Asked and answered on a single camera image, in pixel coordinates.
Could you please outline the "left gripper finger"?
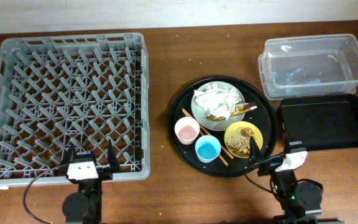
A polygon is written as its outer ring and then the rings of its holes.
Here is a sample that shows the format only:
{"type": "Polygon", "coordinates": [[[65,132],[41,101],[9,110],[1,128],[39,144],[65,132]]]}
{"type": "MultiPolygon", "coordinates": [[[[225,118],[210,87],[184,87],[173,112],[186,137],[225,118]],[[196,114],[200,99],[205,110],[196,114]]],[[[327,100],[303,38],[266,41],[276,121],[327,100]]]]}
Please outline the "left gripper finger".
{"type": "Polygon", "coordinates": [[[60,163],[61,166],[67,166],[71,161],[73,161],[75,148],[73,143],[70,144],[70,147],[68,148],[68,151],[63,156],[63,159],[60,163]]]}
{"type": "Polygon", "coordinates": [[[110,166],[110,170],[112,173],[118,173],[120,172],[121,167],[117,160],[116,154],[114,153],[111,140],[109,140],[108,143],[109,144],[108,144],[107,155],[108,155],[108,163],[110,166]]]}

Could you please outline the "yellow bowl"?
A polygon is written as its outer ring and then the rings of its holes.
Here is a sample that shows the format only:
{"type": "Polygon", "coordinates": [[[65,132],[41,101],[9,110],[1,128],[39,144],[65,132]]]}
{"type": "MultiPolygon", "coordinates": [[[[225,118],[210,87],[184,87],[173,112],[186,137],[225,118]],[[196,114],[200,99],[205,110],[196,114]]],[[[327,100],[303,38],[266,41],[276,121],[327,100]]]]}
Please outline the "yellow bowl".
{"type": "Polygon", "coordinates": [[[226,139],[227,139],[227,135],[232,132],[233,130],[237,129],[237,128],[244,128],[244,127],[248,127],[250,128],[253,132],[254,132],[254,138],[256,140],[256,143],[259,147],[259,149],[261,150],[262,149],[262,145],[263,145],[263,137],[262,137],[262,133],[260,132],[260,130],[252,123],[249,123],[249,122],[246,122],[246,121],[238,121],[238,122],[235,122],[233,124],[231,124],[225,131],[225,134],[224,134],[224,143],[226,145],[226,139]]]}

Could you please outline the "food scraps pile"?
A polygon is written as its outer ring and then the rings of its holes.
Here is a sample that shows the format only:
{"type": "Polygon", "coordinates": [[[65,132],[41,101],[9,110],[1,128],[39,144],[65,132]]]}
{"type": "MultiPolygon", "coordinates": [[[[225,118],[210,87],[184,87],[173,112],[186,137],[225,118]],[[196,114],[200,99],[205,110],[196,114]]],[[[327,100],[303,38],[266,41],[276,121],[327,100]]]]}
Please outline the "food scraps pile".
{"type": "Polygon", "coordinates": [[[239,157],[248,157],[250,152],[250,139],[254,132],[248,128],[237,128],[227,135],[226,146],[229,151],[239,157]]]}

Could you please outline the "grey round plate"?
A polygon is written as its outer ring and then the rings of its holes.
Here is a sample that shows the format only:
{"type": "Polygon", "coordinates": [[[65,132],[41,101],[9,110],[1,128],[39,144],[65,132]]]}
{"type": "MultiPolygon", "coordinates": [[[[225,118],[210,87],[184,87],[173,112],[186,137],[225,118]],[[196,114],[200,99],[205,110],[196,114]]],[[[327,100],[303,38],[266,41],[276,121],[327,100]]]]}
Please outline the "grey round plate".
{"type": "MultiPolygon", "coordinates": [[[[207,82],[200,87],[197,88],[198,91],[206,91],[209,89],[209,86],[216,85],[218,88],[221,88],[223,90],[230,90],[233,89],[236,91],[236,93],[239,95],[239,98],[241,99],[242,103],[245,103],[245,99],[242,95],[242,93],[232,84],[226,83],[226,82],[207,82]]],[[[245,114],[240,114],[238,116],[230,117],[228,120],[223,119],[222,121],[212,121],[207,118],[207,113],[205,110],[200,107],[197,102],[195,101],[195,96],[192,95],[191,100],[191,112],[193,113],[194,118],[206,129],[212,130],[212,131],[225,131],[231,124],[242,121],[245,114]]]]}

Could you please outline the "blue cup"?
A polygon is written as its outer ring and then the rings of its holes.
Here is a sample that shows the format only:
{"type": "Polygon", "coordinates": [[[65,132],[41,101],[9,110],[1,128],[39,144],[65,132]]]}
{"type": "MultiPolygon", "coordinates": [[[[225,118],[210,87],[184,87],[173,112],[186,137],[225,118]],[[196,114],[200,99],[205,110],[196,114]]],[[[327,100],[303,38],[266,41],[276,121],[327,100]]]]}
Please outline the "blue cup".
{"type": "Polygon", "coordinates": [[[203,163],[210,163],[221,153],[219,140],[211,135],[201,136],[195,143],[197,158],[203,163]]]}

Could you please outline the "brown snack wrapper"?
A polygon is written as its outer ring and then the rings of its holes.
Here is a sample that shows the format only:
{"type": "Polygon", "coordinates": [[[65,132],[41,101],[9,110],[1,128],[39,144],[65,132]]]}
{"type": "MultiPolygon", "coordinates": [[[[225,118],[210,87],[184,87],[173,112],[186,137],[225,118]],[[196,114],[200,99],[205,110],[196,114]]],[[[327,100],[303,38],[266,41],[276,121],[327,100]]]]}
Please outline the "brown snack wrapper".
{"type": "MultiPolygon", "coordinates": [[[[241,114],[250,112],[255,109],[257,109],[256,103],[238,103],[238,104],[236,104],[236,107],[231,112],[229,117],[231,118],[234,116],[239,116],[241,114]]],[[[215,116],[215,115],[209,115],[206,118],[208,120],[216,121],[216,122],[226,120],[226,118],[223,116],[215,116]]]]}

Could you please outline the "white tissue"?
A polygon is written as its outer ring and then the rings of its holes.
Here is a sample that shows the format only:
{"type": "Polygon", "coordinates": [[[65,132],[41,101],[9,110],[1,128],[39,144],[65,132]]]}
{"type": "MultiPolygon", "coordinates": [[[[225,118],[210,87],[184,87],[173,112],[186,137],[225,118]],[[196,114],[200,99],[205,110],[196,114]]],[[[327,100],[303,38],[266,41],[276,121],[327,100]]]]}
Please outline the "white tissue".
{"type": "Polygon", "coordinates": [[[194,91],[195,103],[203,109],[210,120],[228,120],[237,106],[244,102],[232,84],[211,82],[194,91]]]}

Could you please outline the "pink cup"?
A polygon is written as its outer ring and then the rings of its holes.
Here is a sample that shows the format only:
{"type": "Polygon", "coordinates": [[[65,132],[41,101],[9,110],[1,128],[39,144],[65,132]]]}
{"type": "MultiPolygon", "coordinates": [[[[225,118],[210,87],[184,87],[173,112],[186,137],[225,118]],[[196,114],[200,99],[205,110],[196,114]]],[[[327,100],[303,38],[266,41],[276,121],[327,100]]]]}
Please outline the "pink cup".
{"type": "Polygon", "coordinates": [[[200,134],[200,125],[194,118],[183,117],[175,123],[174,132],[180,143],[189,145],[200,134]]]}

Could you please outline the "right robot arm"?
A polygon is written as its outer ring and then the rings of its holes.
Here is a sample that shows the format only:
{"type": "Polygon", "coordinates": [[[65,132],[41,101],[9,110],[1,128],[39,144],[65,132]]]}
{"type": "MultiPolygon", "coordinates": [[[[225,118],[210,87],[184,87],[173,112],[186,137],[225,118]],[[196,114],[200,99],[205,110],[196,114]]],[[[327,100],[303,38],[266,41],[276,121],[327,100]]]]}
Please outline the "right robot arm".
{"type": "Polygon", "coordinates": [[[250,154],[245,176],[250,170],[257,170],[259,177],[268,175],[269,189],[250,181],[256,187],[272,194],[282,208],[282,215],[273,217],[273,223],[317,223],[316,216],[322,213],[323,185],[311,179],[297,179],[295,170],[301,167],[307,157],[307,150],[301,141],[285,138],[284,151],[264,158],[254,137],[250,138],[250,154]]]}

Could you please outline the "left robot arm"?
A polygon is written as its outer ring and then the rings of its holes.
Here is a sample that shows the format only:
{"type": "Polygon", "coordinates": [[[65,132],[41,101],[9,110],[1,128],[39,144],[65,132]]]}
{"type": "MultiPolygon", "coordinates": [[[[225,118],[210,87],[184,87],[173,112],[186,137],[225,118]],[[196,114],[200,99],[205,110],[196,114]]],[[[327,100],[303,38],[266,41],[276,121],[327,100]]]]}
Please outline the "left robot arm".
{"type": "Polygon", "coordinates": [[[66,179],[78,186],[78,191],[64,200],[62,212],[66,223],[100,223],[102,214],[102,182],[112,180],[120,165],[111,141],[107,148],[108,166],[97,168],[94,152],[75,152],[71,144],[60,165],[66,179]]]}

